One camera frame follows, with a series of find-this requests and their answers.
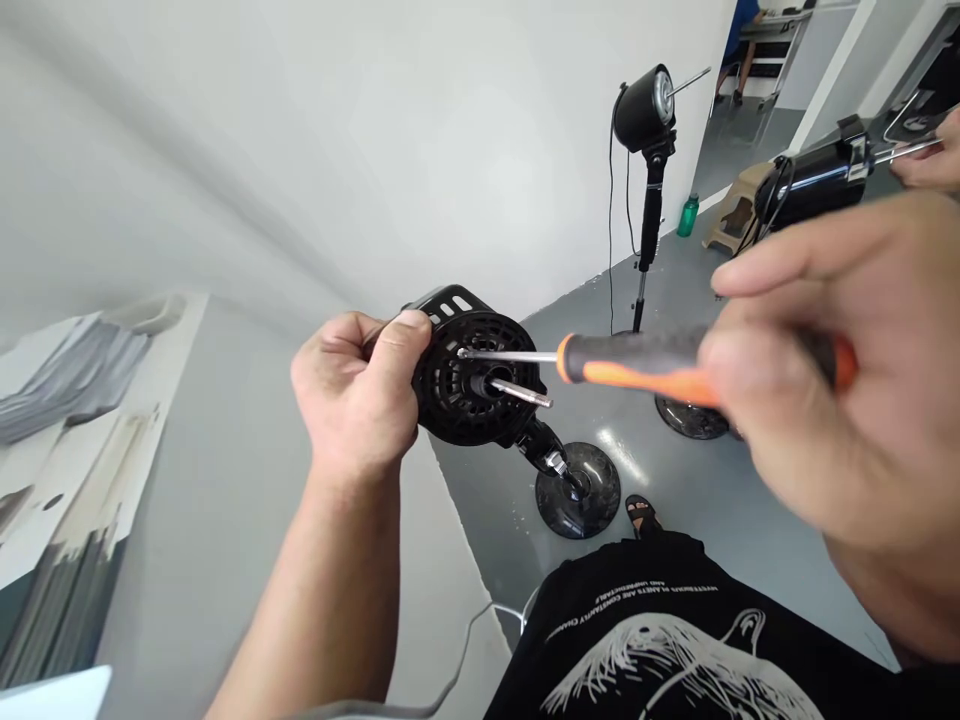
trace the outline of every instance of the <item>black t-shirt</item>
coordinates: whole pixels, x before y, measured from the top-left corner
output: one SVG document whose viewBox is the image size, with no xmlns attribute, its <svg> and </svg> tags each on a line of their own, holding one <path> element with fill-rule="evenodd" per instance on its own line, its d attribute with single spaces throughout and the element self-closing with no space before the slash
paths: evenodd
<svg viewBox="0 0 960 720">
<path fill-rule="evenodd" d="M 486 717 L 957 717 L 958 690 L 957 666 L 890 672 L 661 532 L 544 581 Z"/>
</svg>

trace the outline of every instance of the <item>foot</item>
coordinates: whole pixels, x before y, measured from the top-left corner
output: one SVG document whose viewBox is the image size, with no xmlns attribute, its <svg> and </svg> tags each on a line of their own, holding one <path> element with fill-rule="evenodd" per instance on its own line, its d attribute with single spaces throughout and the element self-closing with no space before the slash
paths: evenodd
<svg viewBox="0 0 960 720">
<path fill-rule="evenodd" d="M 633 534 L 637 540 L 650 537 L 653 533 L 663 530 L 660 517 L 645 497 L 631 495 L 624 504 L 627 507 L 627 517 L 633 523 Z"/>
</svg>

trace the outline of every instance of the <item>bird graphic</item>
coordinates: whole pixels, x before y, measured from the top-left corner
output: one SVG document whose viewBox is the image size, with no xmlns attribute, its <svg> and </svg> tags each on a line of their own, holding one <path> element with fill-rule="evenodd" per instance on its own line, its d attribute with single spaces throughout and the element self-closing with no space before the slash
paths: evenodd
<svg viewBox="0 0 960 720">
<path fill-rule="evenodd" d="M 583 693 L 596 703 L 598 696 L 615 688 L 618 677 L 644 682 L 637 672 L 646 669 L 662 684 L 647 700 L 640 720 L 649 718 L 668 692 L 679 690 L 687 693 L 691 705 L 708 699 L 731 717 L 821 720 L 813 701 L 789 675 L 757 657 L 764 622 L 760 610 L 744 610 L 717 639 L 673 615 L 634 615 L 587 651 L 540 707 L 554 714 Z"/>
</svg>

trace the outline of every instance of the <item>orange screwdriver handle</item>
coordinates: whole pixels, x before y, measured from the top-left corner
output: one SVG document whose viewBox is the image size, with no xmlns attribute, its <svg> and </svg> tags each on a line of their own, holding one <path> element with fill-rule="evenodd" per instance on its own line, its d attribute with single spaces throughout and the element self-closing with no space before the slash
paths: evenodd
<svg viewBox="0 0 960 720">
<path fill-rule="evenodd" d="M 665 336 L 568 335 L 557 348 L 557 372 L 567 383 L 593 383 L 647 390 L 676 400 L 717 407 L 717 395 L 697 368 L 697 350 L 706 328 Z M 836 392 L 846 391 L 857 374 L 849 341 L 801 330 L 797 338 Z"/>
</svg>

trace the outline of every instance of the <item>fan motor housing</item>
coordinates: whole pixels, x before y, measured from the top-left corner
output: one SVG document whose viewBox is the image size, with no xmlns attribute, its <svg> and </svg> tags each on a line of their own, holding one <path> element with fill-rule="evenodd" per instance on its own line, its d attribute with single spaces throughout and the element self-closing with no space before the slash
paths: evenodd
<svg viewBox="0 0 960 720">
<path fill-rule="evenodd" d="M 430 344 L 413 376 L 419 423 L 452 445 L 513 445 L 536 407 L 491 388 L 488 380 L 545 393 L 539 366 L 462 360 L 457 351 L 534 351 L 527 331 L 461 285 L 439 288 L 407 307 L 422 310 L 433 323 Z"/>
</svg>

